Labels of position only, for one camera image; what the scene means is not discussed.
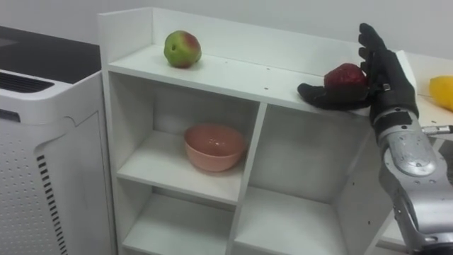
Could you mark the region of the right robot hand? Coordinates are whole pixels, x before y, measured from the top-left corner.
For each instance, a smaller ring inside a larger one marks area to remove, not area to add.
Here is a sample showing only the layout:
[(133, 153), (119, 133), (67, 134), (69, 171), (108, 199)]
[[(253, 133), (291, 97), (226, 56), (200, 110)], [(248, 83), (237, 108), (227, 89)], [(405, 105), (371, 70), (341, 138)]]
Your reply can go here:
[(309, 105), (327, 111), (370, 108), (370, 120), (393, 108), (419, 116), (415, 89), (395, 52), (369, 24), (359, 26), (360, 65), (344, 63), (323, 77), (323, 86), (301, 83), (297, 93)]

